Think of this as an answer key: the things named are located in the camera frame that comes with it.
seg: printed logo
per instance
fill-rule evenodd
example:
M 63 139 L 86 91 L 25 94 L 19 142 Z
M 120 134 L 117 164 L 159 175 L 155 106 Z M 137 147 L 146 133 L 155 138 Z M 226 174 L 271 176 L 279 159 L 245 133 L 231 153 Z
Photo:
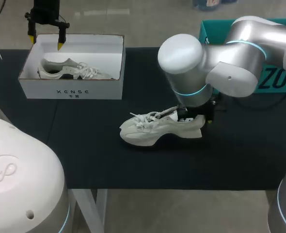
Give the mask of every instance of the printed logo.
M 16 160 L 17 157 L 13 155 L 0 155 L 0 182 L 16 173 Z
M 193 120 L 193 118 L 186 118 L 186 119 L 180 119 L 180 120 L 178 120 L 178 122 L 189 122 L 192 120 Z

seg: black table mat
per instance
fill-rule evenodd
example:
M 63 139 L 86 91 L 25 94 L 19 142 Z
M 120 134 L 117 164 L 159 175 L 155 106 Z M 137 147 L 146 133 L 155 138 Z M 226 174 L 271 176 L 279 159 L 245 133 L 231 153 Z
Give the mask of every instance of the black table mat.
M 0 50 L 0 109 L 23 132 L 47 143 L 56 100 L 28 100 L 18 81 L 28 50 Z
M 122 100 L 60 100 L 48 140 L 69 188 L 275 189 L 286 172 L 286 99 L 250 112 L 225 97 L 201 139 L 161 138 L 152 148 L 124 143 L 131 117 L 177 104 L 157 63 L 157 48 L 127 49 Z M 254 94 L 266 106 L 283 94 Z

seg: white shoe box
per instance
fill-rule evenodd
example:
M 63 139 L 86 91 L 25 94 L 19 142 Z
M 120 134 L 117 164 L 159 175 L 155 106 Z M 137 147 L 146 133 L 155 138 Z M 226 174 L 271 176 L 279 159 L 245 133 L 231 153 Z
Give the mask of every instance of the white shoe box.
M 58 51 L 58 34 L 38 35 L 18 78 L 28 99 L 103 99 L 121 100 L 125 68 L 124 36 L 67 34 Z M 110 74 L 111 80 L 40 79 L 40 61 L 63 62 L 68 58 L 84 62 Z

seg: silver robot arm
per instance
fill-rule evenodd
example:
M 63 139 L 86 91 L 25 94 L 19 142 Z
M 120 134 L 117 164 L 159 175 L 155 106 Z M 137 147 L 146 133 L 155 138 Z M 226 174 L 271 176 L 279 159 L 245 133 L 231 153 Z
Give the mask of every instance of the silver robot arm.
M 286 26 L 259 17 L 237 19 L 224 45 L 202 45 L 178 34 L 159 49 L 158 61 L 178 100 L 196 108 L 213 87 L 232 97 L 251 95 L 264 63 L 286 70 Z

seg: robot logo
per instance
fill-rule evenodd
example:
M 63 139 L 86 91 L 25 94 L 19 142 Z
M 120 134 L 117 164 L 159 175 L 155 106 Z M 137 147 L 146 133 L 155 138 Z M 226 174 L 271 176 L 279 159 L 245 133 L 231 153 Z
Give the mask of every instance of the robot logo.
M 0 155 L 0 182 L 2 182 L 6 176 L 12 176 L 17 171 L 17 165 L 14 161 L 17 157 L 13 155 L 2 154 Z

